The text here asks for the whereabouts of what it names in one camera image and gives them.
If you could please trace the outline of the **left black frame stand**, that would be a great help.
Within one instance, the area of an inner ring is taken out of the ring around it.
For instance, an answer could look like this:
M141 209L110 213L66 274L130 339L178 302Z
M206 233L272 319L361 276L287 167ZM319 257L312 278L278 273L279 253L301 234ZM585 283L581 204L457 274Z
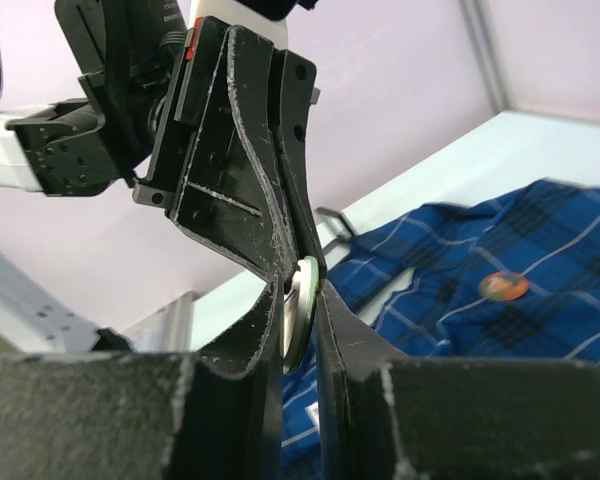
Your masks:
M342 212L318 207L316 213L338 243L348 243L357 236L352 224Z

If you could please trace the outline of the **blue plaid button shirt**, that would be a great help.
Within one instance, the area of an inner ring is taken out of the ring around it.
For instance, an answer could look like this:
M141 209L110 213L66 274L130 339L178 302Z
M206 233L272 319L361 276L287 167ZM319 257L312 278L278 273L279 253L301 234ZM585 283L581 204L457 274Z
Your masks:
M480 282L528 292L493 302ZM600 367L600 189L536 181L472 207L426 204L356 236L328 274L349 310L412 358ZM322 479L315 344L283 390L281 475Z

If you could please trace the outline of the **aluminium frame rail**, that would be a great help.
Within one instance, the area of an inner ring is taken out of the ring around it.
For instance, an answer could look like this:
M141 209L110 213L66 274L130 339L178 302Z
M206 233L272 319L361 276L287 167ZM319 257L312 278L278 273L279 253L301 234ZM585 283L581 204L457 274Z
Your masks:
M188 292L120 333L70 310L0 252L0 352L186 351L198 299Z

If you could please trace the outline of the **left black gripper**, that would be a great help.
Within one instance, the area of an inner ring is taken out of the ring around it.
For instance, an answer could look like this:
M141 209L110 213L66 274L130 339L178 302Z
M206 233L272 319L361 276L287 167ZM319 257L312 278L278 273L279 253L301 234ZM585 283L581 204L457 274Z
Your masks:
M316 73L244 27L197 19L135 200L164 209L187 237L264 280L289 279L297 254L315 258L324 278L306 167Z

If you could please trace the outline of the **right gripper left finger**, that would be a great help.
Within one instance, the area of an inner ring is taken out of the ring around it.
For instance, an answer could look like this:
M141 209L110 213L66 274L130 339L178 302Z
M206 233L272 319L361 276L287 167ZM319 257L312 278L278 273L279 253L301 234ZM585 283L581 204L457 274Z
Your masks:
M283 283L196 352L0 355L0 479L277 479Z

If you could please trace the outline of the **portrait round brooch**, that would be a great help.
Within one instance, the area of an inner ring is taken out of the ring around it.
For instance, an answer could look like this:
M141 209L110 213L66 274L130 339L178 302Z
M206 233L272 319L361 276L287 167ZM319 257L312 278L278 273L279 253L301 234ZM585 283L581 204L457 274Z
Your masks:
M480 282L481 296L493 302L509 302L523 297L529 290L528 280L515 272L496 272Z

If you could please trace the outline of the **landscape round brooch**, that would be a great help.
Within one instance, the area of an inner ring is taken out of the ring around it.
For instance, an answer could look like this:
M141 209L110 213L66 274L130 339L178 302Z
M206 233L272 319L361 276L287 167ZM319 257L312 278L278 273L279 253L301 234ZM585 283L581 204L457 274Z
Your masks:
M295 372L303 361L313 325L319 274L315 257L300 259L291 277L290 289L285 294L282 325L282 368L285 374Z

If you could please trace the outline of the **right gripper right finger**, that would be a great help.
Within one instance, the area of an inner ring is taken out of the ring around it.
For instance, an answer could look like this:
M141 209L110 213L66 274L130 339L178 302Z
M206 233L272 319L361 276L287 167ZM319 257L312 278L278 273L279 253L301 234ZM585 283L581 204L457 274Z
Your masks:
M412 358L331 285L316 300L327 479L600 479L600 367Z

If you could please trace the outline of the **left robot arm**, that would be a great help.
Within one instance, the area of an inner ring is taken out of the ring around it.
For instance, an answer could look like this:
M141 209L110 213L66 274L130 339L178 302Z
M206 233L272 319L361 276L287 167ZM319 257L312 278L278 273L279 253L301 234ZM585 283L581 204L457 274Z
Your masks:
M83 96L7 122L36 190L117 180L189 238L271 283L326 263L306 180L315 65L287 46L291 1L58 1Z

